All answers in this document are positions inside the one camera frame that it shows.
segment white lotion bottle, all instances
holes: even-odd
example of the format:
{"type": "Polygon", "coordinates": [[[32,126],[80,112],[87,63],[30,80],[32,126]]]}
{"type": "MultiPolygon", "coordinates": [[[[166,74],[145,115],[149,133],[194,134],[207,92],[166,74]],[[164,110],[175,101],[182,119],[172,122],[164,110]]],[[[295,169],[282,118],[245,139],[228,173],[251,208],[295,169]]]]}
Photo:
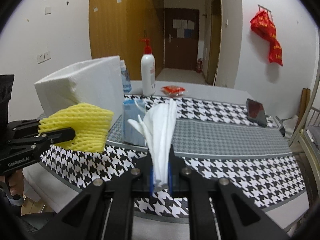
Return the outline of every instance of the white lotion bottle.
{"type": "Polygon", "coordinates": [[[146,46],[141,59],[142,91],[145,97],[152,96],[156,92],[156,60],[149,46],[150,39],[143,39],[146,46]]]}

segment houndstooth tablecloth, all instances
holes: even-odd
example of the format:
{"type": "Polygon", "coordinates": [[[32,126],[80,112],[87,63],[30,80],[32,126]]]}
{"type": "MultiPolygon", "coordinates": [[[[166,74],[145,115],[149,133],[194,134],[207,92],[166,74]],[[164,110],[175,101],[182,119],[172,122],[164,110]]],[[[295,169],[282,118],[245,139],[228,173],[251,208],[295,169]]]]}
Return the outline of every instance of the houndstooth tablecloth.
{"type": "MultiPolygon", "coordinates": [[[[140,96],[127,96],[127,98],[140,98],[140,96]]],[[[148,108],[152,106],[152,102],[161,103],[168,100],[164,97],[146,99],[148,108]]],[[[246,120],[245,106],[191,98],[178,98],[176,101],[179,119],[203,120],[208,118],[211,122],[233,124],[239,122],[239,126],[252,128],[256,126],[246,120]],[[220,111],[215,109],[215,113],[212,107],[216,108],[216,105],[220,106],[220,111]],[[226,108],[228,110],[233,108],[237,113],[231,110],[228,113],[225,111],[226,108]]],[[[269,118],[268,127],[277,129],[272,118],[269,118]]],[[[66,184],[84,189],[96,178],[108,181],[114,176],[120,176],[133,168],[138,158],[144,156],[146,156],[145,151],[139,151],[127,145],[119,147],[108,141],[102,154],[72,152],[52,146],[51,150],[43,153],[41,158],[42,165],[66,184]]],[[[229,177],[236,186],[243,189],[245,195],[254,200],[258,207],[265,210],[291,200],[305,190],[302,174],[292,155],[249,159],[183,158],[186,165],[197,170],[206,178],[229,177]]],[[[187,199],[172,199],[166,190],[154,193],[149,199],[136,199],[134,209],[137,212],[158,217],[176,219],[188,217],[187,199]]]]}

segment light switch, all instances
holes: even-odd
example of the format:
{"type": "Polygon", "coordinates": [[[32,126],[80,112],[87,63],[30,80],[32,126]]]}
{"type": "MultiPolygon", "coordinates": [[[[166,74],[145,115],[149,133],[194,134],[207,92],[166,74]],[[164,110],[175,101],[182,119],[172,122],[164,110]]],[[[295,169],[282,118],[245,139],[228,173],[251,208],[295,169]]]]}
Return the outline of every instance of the light switch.
{"type": "Polygon", "coordinates": [[[44,54],[40,54],[37,56],[38,64],[44,62],[44,54]]]}
{"type": "Polygon", "coordinates": [[[51,59],[50,51],[44,54],[44,60],[49,60],[49,59],[51,59]]]}
{"type": "Polygon", "coordinates": [[[51,6],[50,7],[46,7],[44,10],[45,14],[51,14],[51,6]]]}

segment styrofoam block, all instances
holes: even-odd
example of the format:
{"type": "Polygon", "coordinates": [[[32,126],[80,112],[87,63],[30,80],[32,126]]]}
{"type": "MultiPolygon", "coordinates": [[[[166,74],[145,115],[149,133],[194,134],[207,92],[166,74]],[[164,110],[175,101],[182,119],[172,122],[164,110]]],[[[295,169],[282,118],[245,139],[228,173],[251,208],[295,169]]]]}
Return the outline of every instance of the styrofoam block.
{"type": "Polygon", "coordinates": [[[35,88],[46,116],[83,102],[113,111],[112,125],[122,113],[119,56],[67,66],[36,82],[35,88]]]}

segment red snack packet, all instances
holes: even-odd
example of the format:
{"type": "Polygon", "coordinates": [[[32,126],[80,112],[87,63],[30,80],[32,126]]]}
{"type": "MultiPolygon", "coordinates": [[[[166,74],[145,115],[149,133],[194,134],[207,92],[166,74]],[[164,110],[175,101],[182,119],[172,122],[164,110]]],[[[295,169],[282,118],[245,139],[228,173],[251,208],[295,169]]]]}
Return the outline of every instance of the red snack packet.
{"type": "Polygon", "coordinates": [[[186,90],[183,87],[166,86],[163,87],[161,91],[169,97],[177,97],[183,95],[186,90]]]}

